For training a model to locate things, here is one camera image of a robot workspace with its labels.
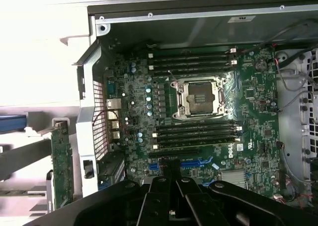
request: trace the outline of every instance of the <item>cpu socket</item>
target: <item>cpu socket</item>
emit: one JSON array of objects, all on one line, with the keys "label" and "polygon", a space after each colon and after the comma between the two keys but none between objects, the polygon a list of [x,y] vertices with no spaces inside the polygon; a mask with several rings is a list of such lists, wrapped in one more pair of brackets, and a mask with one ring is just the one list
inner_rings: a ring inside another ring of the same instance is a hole
[{"label": "cpu socket", "polygon": [[227,79],[218,76],[183,78],[170,83],[176,89],[178,104],[178,111],[172,115],[173,118],[190,120],[229,114],[224,106],[225,83]]}]

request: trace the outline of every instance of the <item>metal grille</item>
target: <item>metal grille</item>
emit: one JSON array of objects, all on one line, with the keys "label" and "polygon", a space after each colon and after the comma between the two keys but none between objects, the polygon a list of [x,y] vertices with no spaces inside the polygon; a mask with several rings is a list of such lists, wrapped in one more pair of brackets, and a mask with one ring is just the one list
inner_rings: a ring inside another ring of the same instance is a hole
[{"label": "metal grille", "polygon": [[95,109],[93,115],[93,138],[96,160],[107,153],[107,133],[103,84],[93,81]]},{"label": "metal grille", "polygon": [[[310,68],[310,58],[307,59],[307,70]],[[313,69],[310,71],[309,76],[313,78],[313,80],[318,83],[318,63],[316,58],[313,58]],[[313,86],[310,82],[307,81],[307,89],[309,91],[314,91]],[[309,103],[312,103],[311,95],[308,94]],[[314,121],[314,112],[313,108],[309,108],[309,132],[310,132],[310,150],[311,152],[318,152],[318,124]]]}]

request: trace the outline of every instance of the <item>green expansion card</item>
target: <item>green expansion card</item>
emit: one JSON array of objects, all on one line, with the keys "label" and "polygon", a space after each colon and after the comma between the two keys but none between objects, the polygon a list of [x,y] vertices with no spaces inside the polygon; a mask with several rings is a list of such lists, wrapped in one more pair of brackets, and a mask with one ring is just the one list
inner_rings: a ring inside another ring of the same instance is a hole
[{"label": "green expansion card", "polygon": [[158,175],[165,157],[203,185],[221,179],[267,197],[279,191],[274,53],[237,55],[250,47],[118,56],[104,79],[107,101],[120,99],[121,109],[108,108],[107,126],[126,153],[128,178]]},{"label": "green expansion card", "polygon": [[52,163],[54,189],[52,201],[54,210],[61,208],[73,201],[74,179],[73,179],[73,158],[72,149],[69,143],[68,125],[66,121],[55,123],[55,130],[52,131]]}]

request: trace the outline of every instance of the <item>screw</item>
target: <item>screw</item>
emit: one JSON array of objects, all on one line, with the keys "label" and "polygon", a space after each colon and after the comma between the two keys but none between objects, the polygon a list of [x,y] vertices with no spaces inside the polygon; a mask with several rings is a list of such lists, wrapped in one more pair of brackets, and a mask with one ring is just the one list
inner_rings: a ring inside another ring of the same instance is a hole
[{"label": "screw", "polygon": [[224,184],[221,184],[221,183],[215,183],[215,187],[217,187],[217,188],[223,188],[223,187],[224,187]]},{"label": "screw", "polygon": [[126,187],[126,188],[133,188],[134,186],[135,186],[135,183],[130,182],[130,183],[128,183],[125,187]]},{"label": "screw", "polygon": [[184,183],[188,183],[188,182],[190,182],[190,179],[189,178],[182,178],[181,181]]},{"label": "screw", "polygon": [[166,179],[165,179],[165,178],[160,178],[158,181],[159,181],[159,182],[165,182]]}]

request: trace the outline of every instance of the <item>black pcie slot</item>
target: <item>black pcie slot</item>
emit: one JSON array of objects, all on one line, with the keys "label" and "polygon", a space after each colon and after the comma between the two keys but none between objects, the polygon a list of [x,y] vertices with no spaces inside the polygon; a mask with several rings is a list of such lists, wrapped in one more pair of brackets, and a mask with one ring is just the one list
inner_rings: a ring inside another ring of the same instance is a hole
[{"label": "black pcie slot", "polygon": [[166,134],[170,134],[173,132],[174,134],[180,134],[180,133],[194,133],[194,132],[202,132],[202,131],[209,131],[209,130],[226,130],[226,129],[232,129],[235,130],[235,127],[233,124],[228,125],[222,125],[222,126],[198,126],[198,127],[188,127],[184,129],[159,129],[157,130],[157,133],[159,136],[165,136]]},{"label": "black pcie slot", "polygon": [[207,65],[207,64],[226,64],[231,63],[228,59],[215,59],[215,60],[197,60],[197,61],[191,61],[186,62],[184,60],[175,61],[175,62],[163,62],[163,63],[155,63],[153,66],[155,68],[163,68],[167,66],[194,66],[194,65]]},{"label": "black pcie slot", "polygon": [[191,64],[191,65],[173,65],[173,66],[165,66],[165,67],[157,67],[154,66],[154,72],[157,71],[177,71],[177,70],[182,70],[182,69],[207,69],[207,68],[229,68],[232,67],[231,62],[215,62],[215,63],[210,63],[210,62],[202,62],[202,63],[197,63],[197,64]]},{"label": "black pcie slot", "polygon": [[186,142],[176,142],[173,141],[172,143],[163,143],[159,144],[160,149],[166,148],[183,148],[183,147],[195,147],[195,146],[204,146],[204,145],[213,145],[213,144],[222,144],[222,143],[233,143],[235,142],[234,136],[226,136],[214,139],[205,139],[205,140],[193,140],[193,141],[186,141]]},{"label": "black pcie slot", "polygon": [[225,129],[225,130],[212,130],[212,131],[199,131],[199,132],[191,132],[191,133],[184,133],[184,134],[180,134],[180,133],[171,133],[171,134],[164,134],[164,135],[159,135],[157,137],[158,142],[160,143],[162,140],[166,141],[169,139],[172,140],[179,140],[179,139],[187,139],[187,138],[191,138],[191,139],[195,139],[195,138],[199,138],[202,139],[204,137],[211,137],[211,136],[220,136],[220,135],[226,135],[226,134],[233,134],[234,133],[234,129]]},{"label": "black pcie slot", "polygon": [[233,120],[227,120],[227,121],[213,121],[213,122],[203,122],[203,123],[182,123],[182,124],[175,124],[175,125],[161,125],[156,126],[157,131],[160,131],[161,129],[169,129],[169,130],[175,130],[175,129],[182,129],[182,128],[189,128],[189,127],[202,127],[202,126],[225,126],[225,125],[233,125],[237,124],[236,121]]},{"label": "black pcie slot", "polygon": [[160,56],[155,57],[152,59],[149,59],[149,61],[152,61],[153,63],[157,62],[164,62],[164,61],[178,61],[178,60],[203,60],[208,58],[215,58],[215,57],[224,57],[224,58],[234,58],[233,54],[226,54],[224,52],[213,52],[213,53],[207,53],[207,54],[192,54],[192,55],[179,55],[179,56]]},{"label": "black pcie slot", "polygon": [[170,150],[170,151],[156,151],[148,153],[149,158],[160,158],[176,155],[192,155],[199,154],[198,149],[184,149],[184,150]]},{"label": "black pcie slot", "polygon": [[[232,67],[223,68],[223,69],[211,69],[211,70],[182,70],[182,71],[173,71],[173,75],[200,75],[200,74],[217,74],[217,73],[224,73],[232,71]],[[164,76],[170,76],[171,73],[163,72],[163,73],[157,73],[155,72],[153,74],[154,77],[164,77]]]}]

